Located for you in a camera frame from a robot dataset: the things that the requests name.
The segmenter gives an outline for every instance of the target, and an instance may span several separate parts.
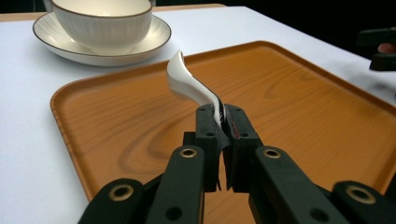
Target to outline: bowl rim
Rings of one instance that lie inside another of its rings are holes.
[[[152,3],[149,1],[150,7],[149,7],[146,11],[143,11],[143,12],[141,12],[141,13],[131,14],[131,15],[125,15],[125,16],[97,16],[97,15],[92,15],[92,14],[85,14],[85,13],[81,13],[81,12],[76,12],[76,11],[67,9],[67,8],[65,8],[65,7],[61,7],[61,6],[59,6],[58,4],[56,4],[56,3],[54,2],[54,0],[50,0],[50,3],[52,4],[53,7],[59,8],[60,10],[63,10],[63,11],[66,11],[66,12],[69,12],[69,13],[72,13],[72,14],[76,14],[76,15],[79,15],[79,16],[86,16],[86,17],[101,18],[101,19],[116,19],[116,18],[136,17],[136,16],[141,16],[141,15],[147,14],[147,13],[151,12],[152,9],[153,9],[153,5],[152,5]]]

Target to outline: wooden tray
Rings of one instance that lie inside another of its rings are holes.
[[[268,42],[186,57],[189,70],[226,104],[245,109],[264,144],[286,150],[318,185],[355,180],[384,192],[396,166],[396,108]],[[194,102],[168,90],[167,62],[59,89],[51,109],[90,200],[120,177],[161,174]],[[222,186],[224,168],[220,167]],[[253,222],[248,196],[206,194],[206,223]]]

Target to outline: black object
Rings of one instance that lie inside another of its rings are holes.
[[[395,43],[396,44],[396,27],[383,28],[374,30],[363,30],[359,32],[357,46],[378,46],[382,43]],[[374,71],[396,71],[396,53],[384,54],[376,53],[370,69]]]
[[[353,181],[329,192],[312,183],[285,151],[265,146],[241,108],[225,108],[222,130],[212,105],[200,106],[196,132],[185,132],[163,175],[144,186],[131,179],[107,184],[79,223],[203,223],[205,192],[219,185],[221,151],[227,189],[249,194],[257,223],[396,223],[394,184],[389,198]]]
[[[2,0],[0,13],[46,12],[43,0]]]

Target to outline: white spoon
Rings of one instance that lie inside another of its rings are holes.
[[[198,105],[212,104],[215,108],[214,118],[220,126],[225,120],[224,105],[220,98],[187,70],[183,53],[179,50],[167,66],[169,89],[177,96],[195,101]]]

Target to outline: table surface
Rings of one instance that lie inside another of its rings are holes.
[[[50,111],[53,93],[83,78],[167,61],[177,50],[189,56],[252,41],[272,42],[396,106],[396,72],[370,71],[369,60],[247,7],[156,7],[154,15],[172,28],[170,41],[156,57],[123,67],[74,63],[48,51],[32,32],[40,15],[0,15],[0,190],[6,192],[0,196],[0,223],[76,223],[88,204]],[[390,167],[395,171],[395,164]],[[334,171],[357,179],[365,172],[353,168]],[[317,176],[315,181],[324,178],[332,177]],[[217,193],[241,203],[218,202],[213,194],[207,195],[205,204],[212,209],[205,210],[206,223],[253,222],[246,195],[225,190]],[[240,213],[230,213],[231,208]]]

